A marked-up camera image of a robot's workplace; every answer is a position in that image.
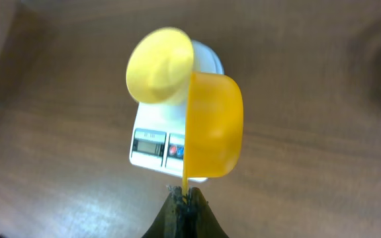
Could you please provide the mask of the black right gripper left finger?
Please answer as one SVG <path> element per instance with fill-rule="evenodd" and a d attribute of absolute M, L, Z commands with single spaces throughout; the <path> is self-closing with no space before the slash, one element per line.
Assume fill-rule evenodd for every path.
<path fill-rule="evenodd" d="M 169 194 L 142 238 L 174 238 L 177 236 L 181 206 L 184 205 L 182 188 L 180 186 L 168 186 L 167 188 Z"/>

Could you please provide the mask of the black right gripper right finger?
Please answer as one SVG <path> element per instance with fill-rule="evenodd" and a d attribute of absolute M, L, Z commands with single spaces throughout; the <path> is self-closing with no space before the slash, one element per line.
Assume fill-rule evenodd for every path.
<path fill-rule="evenodd" d="M 228 238 L 212 212 L 208 201 L 197 187 L 189 190 L 189 199 L 185 211 L 185 237 Z"/>

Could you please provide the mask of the orange measuring scoop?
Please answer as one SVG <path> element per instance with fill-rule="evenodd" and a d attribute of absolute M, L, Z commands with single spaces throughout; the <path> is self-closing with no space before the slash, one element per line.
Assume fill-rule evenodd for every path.
<path fill-rule="evenodd" d="M 183 194 L 189 179 L 227 175 L 239 159 L 243 138 L 243 99 L 226 75 L 194 72 L 185 125 Z"/>

